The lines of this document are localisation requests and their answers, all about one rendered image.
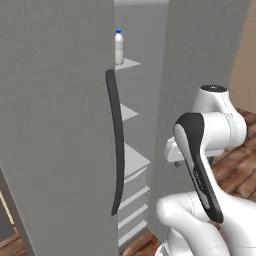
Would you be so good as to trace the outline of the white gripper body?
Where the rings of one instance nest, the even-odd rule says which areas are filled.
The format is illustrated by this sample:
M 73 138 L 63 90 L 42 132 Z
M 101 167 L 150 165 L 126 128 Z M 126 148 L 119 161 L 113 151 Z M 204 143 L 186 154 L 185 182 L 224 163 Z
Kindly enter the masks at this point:
M 184 160 L 174 137 L 167 140 L 164 149 L 164 156 L 168 162 L 179 162 Z

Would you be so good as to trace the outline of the clear water bottle blue cap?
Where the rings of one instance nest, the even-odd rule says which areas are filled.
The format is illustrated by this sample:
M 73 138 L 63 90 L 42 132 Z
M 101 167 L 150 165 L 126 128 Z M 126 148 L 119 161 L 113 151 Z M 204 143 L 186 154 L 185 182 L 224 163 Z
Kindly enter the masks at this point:
M 124 38 L 120 29 L 115 34 L 115 64 L 122 65 L 124 62 Z

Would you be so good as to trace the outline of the grey freezer shelf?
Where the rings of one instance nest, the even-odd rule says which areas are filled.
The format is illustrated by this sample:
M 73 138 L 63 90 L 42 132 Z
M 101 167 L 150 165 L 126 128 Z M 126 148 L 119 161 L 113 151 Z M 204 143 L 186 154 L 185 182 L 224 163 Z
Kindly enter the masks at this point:
M 124 62 L 121 65 L 116 65 L 115 66 L 115 70 L 131 68 L 131 67 L 138 66 L 138 65 L 139 65 L 139 62 L 136 62 L 134 60 L 125 58 Z
M 125 145 L 125 177 L 128 178 L 135 174 L 137 171 L 146 167 L 150 161 L 137 152 L 135 149 L 130 147 L 128 144 Z
M 121 105 L 122 120 L 126 121 L 138 115 L 138 113 L 125 105 Z

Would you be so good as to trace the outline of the grey freezer door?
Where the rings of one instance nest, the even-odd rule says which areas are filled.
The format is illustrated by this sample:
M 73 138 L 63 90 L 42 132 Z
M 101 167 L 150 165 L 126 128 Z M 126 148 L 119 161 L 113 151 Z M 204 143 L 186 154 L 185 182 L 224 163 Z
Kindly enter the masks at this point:
M 0 180 L 28 256 L 117 256 L 113 0 L 0 0 Z

